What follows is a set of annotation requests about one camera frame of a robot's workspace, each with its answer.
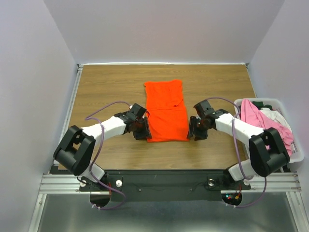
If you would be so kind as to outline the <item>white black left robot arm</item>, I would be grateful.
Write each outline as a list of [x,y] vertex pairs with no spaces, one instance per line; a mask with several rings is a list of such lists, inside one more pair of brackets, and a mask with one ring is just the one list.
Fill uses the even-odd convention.
[[96,190],[103,190],[108,179],[92,158],[95,146],[102,149],[104,141],[130,132],[136,140],[150,139],[149,115],[147,110],[140,113],[129,110],[92,126],[79,128],[73,125],[64,134],[53,157],[74,176],[83,176]]

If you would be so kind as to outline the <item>orange t shirt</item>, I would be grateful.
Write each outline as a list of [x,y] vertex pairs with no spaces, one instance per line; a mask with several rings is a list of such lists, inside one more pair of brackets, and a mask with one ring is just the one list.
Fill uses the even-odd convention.
[[189,122],[181,80],[145,82],[149,143],[187,142]]

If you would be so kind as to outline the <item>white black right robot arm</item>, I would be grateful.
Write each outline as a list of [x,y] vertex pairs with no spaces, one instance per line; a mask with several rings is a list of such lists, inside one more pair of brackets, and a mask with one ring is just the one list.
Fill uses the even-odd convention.
[[223,109],[211,110],[208,115],[201,113],[190,117],[187,138],[205,140],[210,129],[232,136],[249,149],[247,160],[225,170],[222,183],[228,189],[237,186],[240,180],[255,175],[267,177],[290,162],[287,149],[275,128],[263,129],[250,125]]

